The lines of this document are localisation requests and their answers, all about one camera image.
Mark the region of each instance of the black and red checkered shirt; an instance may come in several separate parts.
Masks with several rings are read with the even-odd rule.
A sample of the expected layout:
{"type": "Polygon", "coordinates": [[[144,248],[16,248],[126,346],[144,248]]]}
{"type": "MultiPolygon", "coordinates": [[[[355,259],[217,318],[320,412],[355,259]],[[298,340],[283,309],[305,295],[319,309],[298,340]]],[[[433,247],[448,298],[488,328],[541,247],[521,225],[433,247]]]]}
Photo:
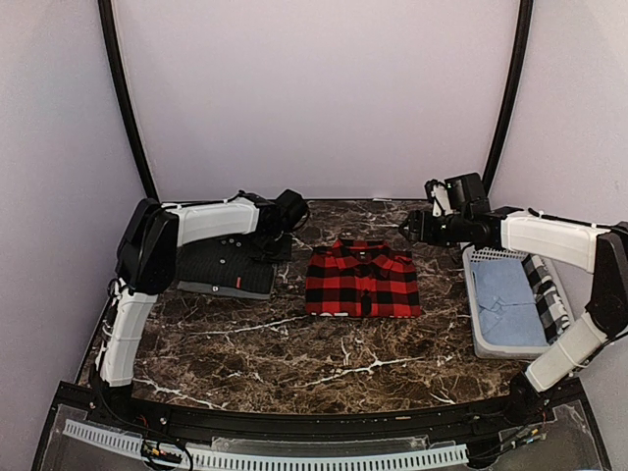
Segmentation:
{"type": "Polygon", "coordinates": [[[305,309],[321,316],[420,316],[412,253],[392,250],[383,241],[339,239],[331,248],[315,248],[305,309]]]}

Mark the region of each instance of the black pole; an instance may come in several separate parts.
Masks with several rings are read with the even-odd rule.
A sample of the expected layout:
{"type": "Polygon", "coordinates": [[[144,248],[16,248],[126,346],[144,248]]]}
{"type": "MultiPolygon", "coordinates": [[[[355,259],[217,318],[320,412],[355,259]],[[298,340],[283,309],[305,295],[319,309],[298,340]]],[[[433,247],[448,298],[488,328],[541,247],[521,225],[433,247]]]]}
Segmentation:
{"type": "Polygon", "coordinates": [[[534,0],[521,0],[519,3],[519,18],[517,20],[517,30],[514,36],[514,45],[512,46],[508,79],[506,80],[506,88],[503,92],[503,100],[501,101],[501,109],[499,110],[499,118],[497,119],[497,127],[493,137],[493,144],[491,144],[489,159],[484,168],[484,175],[482,175],[482,183],[487,193],[491,189],[491,185],[495,179],[503,144],[508,134],[508,126],[510,125],[512,109],[514,108],[517,88],[519,87],[519,80],[521,79],[521,71],[523,70],[523,59],[526,55],[533,4],[534,0]]]}
{"type": "Polygon", "coordinates": [[[116,88],[116,95],[118,95],[118,105],[120,106],[122,120],[127,130],[127,138],[131,145],[133,160],[135,161],[135,166],[137,167],[137,172],[139,173],[139,178],[141,179],[141,184],[144,187],[146,196],[159,201],[157,188],[150,174],[144,148],[141,145],[139,130],[137,129],[137,122],[135,121],[135,114],[133,113],[131,98],[129,97],[129,88],[127,87],[127,79],[125,78],[125,70],[120,55],[120,46],[118,45],[118,35],[116,34],[116,23],[114,21],[111,0],[98,0],[98,8],[100,10],[100,24],[102,24],[102,33],[105,38],[111,77],[114,81],[114,87],[116,88]]]}

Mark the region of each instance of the black metal frame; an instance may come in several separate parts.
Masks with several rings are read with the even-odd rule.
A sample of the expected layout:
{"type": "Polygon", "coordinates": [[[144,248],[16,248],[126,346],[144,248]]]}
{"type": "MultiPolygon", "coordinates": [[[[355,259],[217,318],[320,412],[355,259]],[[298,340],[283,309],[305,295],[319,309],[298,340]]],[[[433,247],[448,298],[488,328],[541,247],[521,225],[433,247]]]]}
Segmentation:
{"type": "Polygon", "coordinates": [[[495,135],[493,136],[491,150],[489,151],[489,158],[484,168],[484,175],[482,175],[482,183],[484,184],[486,193],[489,193],[493,180],[495,179],[501,151],[503,150],[503,144],[506,141],[508,127],[510,126],[510,118],[512,117],[514,102],[517,98],[517,89],[519,88],[519,80],[521,79],[521,71],[523,70],[526,46],[528,45],[533,5],[534,0],[521,0],[519,4],[519,18],[517,19],[514,45],[512,46],[508,79],[506,80],[506,87],[503,91],[501,109],[499,110],[499,117],[497,118],[497,126],[495,135]]]}
{"type": "Polygon", "coordinates": [[[139,137],[137,121],[131,105],[131,97],[129,96],[129,87],[125,78],[125,69],[120,54],[120,45],[118,44],[118,35],[116,34],[116,22],[114,19],[113,7],[111,0],[98,0],[98,9],[100,10],[100,24],[102,24],[102,33],[105,38],[105,47],[107,48],[107,57],[109,58],[109,68],[111,69],[111,77],[118,96],[118,106],[122,114],[122,120],[127,130],[127,138],[131,146],[131,152],[144,187],[146,197],[159,201],[157,195],[157,187],[153,181],[146,153],[139,137]]]}
{"type": "MultiPolygon", "coordinates": [[[[602,465],[605,469],[610,469],[600,430],[579,379],[566,381],[552,396],[548,410],[576,400],[582,403],[602,465]]],[[[284,442],[345,442],[428,437],[431,444],[448,441],[467,444],[470,454],[473,455],[498,444],[498,433],[512,427],[501,416],[495,416],[497,411],[503,410],[506,401],[507,397],[495,397],[430,409],[353,415],[226,412],[135,398],[131,400],[131,406],[137,414],[146,417],[158,432],[198,444],[211,444],[218,437],[284,442]],[[494,416],[490,420],[470,420],[470,417],[481,414],[494,416]],[[162,418],[165,419],[165,425],[161,425],[164,422],[160,420],[162,418]]],[[[120,426],[106,409],[98,406],[99,396],[94,390],[60,383],[48,412],[32,471],[38,471],[43,461],[48,437],[61,404],[84,410],[87,412],[87,419],[92,422],[120,426]]]]}

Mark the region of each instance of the white wall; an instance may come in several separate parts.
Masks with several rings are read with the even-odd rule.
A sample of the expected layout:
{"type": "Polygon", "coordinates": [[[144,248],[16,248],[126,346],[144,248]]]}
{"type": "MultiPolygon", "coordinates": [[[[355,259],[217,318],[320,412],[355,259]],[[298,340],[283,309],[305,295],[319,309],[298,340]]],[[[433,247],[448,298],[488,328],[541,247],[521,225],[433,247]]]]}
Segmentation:
{"type": "Polygon", "coordinates": [[[518,3],[117,1],[160,194],[423,197],[481,171],[518,3]]]}
{"type": "MultiPolygon", "coordinates": [[[[628,220],[628,3],[536,2],[494,204],[628,220]]],[[[560,267],[582,309],[591,277],[560,267]]],[[[582,375],[614,469],[628,469],[628,341],[582,375]]]]}
{"type": "Polygon", "coordinates": [[[0,469],[30,469],[140,197],[97,3],[2,2],[0,469]]]}

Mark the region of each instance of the black and white plaid cloth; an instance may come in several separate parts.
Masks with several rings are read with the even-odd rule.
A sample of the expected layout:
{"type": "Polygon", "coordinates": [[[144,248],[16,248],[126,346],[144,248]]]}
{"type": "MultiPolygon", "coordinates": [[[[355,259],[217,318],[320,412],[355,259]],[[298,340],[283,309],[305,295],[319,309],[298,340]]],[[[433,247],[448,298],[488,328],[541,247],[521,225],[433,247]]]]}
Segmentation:
{"type": "Polygon", "coordinates": [[[528,255],[521,263],[537,303],[546,340],[552,344],[571,324],[567,310],[541,257],[528,255]]]}

